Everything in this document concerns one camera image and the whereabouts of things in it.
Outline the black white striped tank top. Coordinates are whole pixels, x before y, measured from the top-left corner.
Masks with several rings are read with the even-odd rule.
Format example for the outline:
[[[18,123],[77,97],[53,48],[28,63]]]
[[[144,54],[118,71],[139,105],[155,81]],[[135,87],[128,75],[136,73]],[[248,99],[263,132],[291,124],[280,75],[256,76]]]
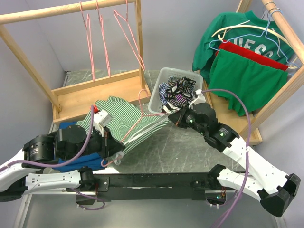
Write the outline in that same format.
[[[192,100],[192,95],[183,91],[178,91],[174,94],[164,92],[160,94],[160,101],[163,103],[161,111],[169,113],[172,110],[179,110],[183,106],[188,105]]]

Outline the green striped tank top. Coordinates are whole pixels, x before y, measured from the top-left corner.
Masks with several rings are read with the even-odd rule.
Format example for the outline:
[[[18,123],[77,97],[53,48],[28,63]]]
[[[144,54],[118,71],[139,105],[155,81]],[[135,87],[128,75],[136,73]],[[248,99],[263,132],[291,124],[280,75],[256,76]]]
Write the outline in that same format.
[[[98,100],[95,102],[95,106],[100,111],[106,110],[112,116],[107,128],[118,141],[122,140],[141,115],[139,107],[116,96],[110,96],[107,100]],[[168,122],[169,119],[166,116],[143,117],[122,142],[125,145],[122,153],[126,155],[137,145],[165,127]]]

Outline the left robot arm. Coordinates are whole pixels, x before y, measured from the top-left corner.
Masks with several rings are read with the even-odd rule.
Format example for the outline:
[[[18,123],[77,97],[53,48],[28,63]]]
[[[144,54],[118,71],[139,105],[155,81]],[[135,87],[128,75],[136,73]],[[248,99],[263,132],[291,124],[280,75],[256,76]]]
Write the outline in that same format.
[[[23,195],[51,189],[92,190],[93,171],[103,169],[106,158],[125,149],[108,128],[94,129],[72,125],[26,143],[0,167],[0,200],[9,202]]]

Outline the blue cloth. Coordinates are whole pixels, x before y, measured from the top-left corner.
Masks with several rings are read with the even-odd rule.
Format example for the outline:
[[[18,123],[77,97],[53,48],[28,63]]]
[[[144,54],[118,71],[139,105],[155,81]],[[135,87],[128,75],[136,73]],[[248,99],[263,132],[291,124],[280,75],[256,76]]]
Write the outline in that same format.
[[[87,138],[85,129],[76,124],[66,126],[66,128],[59,128],[50,135],[55,139],[55,159],[58,160],[59,164],[75,157]],[[91,150],[90,146],[94,142],[94,139],[93,137],[90,139],[91,142],[89,142],[85,151],[77,159],[68,165],[54,168],[54,170],[68,172],[79,170],[84,166],[94,171],[102,169],[100,165],[102,158],[95,150]]]

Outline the blue white striped tank top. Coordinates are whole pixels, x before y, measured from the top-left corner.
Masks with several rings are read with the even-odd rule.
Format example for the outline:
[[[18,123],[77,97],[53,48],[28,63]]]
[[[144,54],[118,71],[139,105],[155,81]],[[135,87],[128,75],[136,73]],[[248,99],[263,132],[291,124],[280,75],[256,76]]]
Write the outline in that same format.
[[[159,98],[163,104],[166,104],[168,102],[168,95],[169,95],[169,92],[167,91],[168,89],[169,89],[169,84],[167,82],[163,82],[159,85]]]

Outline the pink hanger with blue top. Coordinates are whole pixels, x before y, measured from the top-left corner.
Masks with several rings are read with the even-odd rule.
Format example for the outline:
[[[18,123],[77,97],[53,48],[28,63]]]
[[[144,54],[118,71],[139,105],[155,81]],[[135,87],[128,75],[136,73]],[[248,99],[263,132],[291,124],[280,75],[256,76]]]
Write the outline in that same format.
[[[140,54],[138,45],[137,45],[137,43],[135,41],[135,37],[134,37],[133,31],[132,31],[131,26],[129,24],[129,19],[128,19],[128,11],[129,11],[128,10],[128,0],[124,0],[123,2],[126,4],[126,15],[125,15],[125,17],[123,17],[115,9],[114,9],[114,17],[115,17],[115,19],[116,19],[116,21],[117,21],[117,23],[118,23],[118,25],[119,25],[119,27],[120,27],[123,35],[125,36],[125,38],[126,38],[128,44],[129,44],[129,46],[130,46],[133,54],[135,55],[135,58],[136,58],[136,60],[137,60],[137,62],[139,64],[140,69],[141,70],[145,70],[144,60],[142,58],[142,55]],[[120,22],[120,19],[123,20],[126,23],[128,29],[129,29],[129,32],[130,32],[133,44],[131,44],[131,41],[130,41],[129,37],[127,36],[125,30],[123,29],[123,27],[121,25],[121,22]]]

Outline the dark thin striped tank top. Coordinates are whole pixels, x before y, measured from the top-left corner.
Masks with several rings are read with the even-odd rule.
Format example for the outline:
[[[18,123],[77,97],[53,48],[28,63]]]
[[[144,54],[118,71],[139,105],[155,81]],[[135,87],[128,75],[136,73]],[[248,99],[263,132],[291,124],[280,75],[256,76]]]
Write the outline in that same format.
[[[171,76],[168,79],[167,84],[168,87],[165,90],[167,98],[173,98],[178,94],[181,94],[185,97],[192,97],[196,81],[187,77],[177,78]]]

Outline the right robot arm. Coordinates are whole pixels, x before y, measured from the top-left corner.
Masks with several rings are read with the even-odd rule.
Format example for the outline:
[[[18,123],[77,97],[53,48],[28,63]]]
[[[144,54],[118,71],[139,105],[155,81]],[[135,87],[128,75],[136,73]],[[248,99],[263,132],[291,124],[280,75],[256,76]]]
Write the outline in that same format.
[[[255,198],[262,207],[276,217],[281,217],[296,196],[301,179],[287,174],[269,163],[231,127],[220,123],[216,112],[207,103],[184,106],[169,111],[168,119],[177,127],[191,128],[203,136],[205,142],[236,161],[248,170],[249,177],[216,165],[210,172],[208,184],[213,189],[221,186]]]

